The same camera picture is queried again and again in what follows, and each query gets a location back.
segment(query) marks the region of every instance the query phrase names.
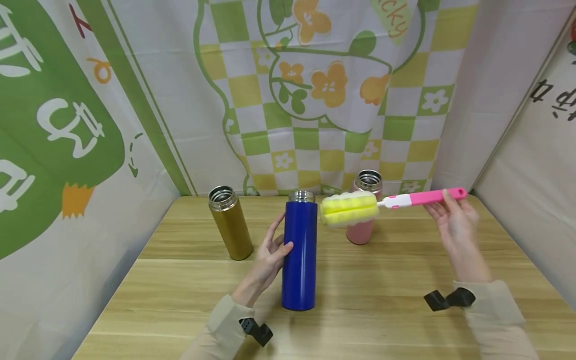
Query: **stainless steel rim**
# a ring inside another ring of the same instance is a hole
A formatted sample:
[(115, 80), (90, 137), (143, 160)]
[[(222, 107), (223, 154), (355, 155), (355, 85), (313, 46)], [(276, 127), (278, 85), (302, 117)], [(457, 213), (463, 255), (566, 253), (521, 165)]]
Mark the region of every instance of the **stainless steel rim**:
[(310, 191), (293, 191), (288, 196), (288, 201), (297, 203), (315, 203), (316, 195)]
[(382, 189), (382, 175), (374, 170), (362, 170), (355, 183), (360, 190), (376, 192)]
[(215, 211), (228, 210), (238, 202), (238, 196), (229, 186), (215, 187), (208, 194), (208, 204)]

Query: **pink handle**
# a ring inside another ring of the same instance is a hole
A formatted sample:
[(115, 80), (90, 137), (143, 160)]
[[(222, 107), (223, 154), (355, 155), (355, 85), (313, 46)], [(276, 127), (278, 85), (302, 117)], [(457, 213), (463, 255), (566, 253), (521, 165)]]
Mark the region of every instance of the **pink handle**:
[[(452, 188), (448, 189), (448, 191), (456, 200), (462, 200), (468, 195), (468, 192), (464, 188)], [(410, 200), (412, 201), (412, 206), (426, 205), (439, 203), (444, 200), (444, 196), (442, 195), (442, 190), (426, 191), (410, 194)]]

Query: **yellow sponge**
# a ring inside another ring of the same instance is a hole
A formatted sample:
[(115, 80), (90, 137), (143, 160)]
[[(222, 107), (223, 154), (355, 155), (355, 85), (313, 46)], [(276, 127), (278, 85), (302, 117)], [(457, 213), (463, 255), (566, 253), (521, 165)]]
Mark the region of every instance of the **yellow sponge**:
[(322, 223), (332, 228), (370, 221), (379, 213), (376, 196), (364, 191), (330, 196), (320, 205)]

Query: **blue thermos bottle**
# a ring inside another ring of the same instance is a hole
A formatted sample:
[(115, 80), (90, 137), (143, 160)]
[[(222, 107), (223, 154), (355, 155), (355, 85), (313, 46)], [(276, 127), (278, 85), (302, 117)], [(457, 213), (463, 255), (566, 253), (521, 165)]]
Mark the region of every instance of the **blue thermos bottle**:
[(284, 260), (282, 306), (305, 311), (316, 305), (316, 240), (318, 204), (314, 193), (294, 191), (286, 203), (284, 244), (294, 249)]

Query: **white flower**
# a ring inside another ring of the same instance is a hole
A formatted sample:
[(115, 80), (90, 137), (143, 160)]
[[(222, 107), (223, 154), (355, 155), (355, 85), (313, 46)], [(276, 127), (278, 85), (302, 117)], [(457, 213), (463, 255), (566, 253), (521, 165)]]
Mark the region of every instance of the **white flower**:
[(448, 103), (448, 98), (446, 97), (446, 90), (439, 90), (436, 94), (427, 93), (424, 95), (426, 102), (422, 105), (423, 110), (432, 110), (433, 113), (440, 111), (443, 105)]
[(272, 63), (274, 62), (274, 55), (268, 50), (268, 48), (258, 48), (256, 49), (258, 54), (258, 65), (262, 67), (267, 67), (270, 70)]
[(246, 193), (250, 196), (258, 196), (258, 192), (253, 187), (248, 187), (248, 190), (246, 191)]
[(366, 145), (366, 149), (364, 150), (363, 157), (371, 158), (373, 154), (378, 152), (378, 148), (374, 145), (373, 141), (370, 141), (368, 145)]
[(234, 126), (236, 122), (232, 119), (228, 119), (226, 122), (226, 132), (230, 132), (230, 129)]
[(402, 191), (413, 193), (413, 192), (416, 192), (416, 190), (418, 190), (418, 189), (420, 189), (420, 185), (418, 185), (417, 182), (413, 182), (413, 183), (404, 184)]
[(281, 156), (276, 156), (276, 167), (285, 168), (288, 170), (290, 164), (294, 162), (294, 159), (290, 157), (288, 153), (283, 153)]

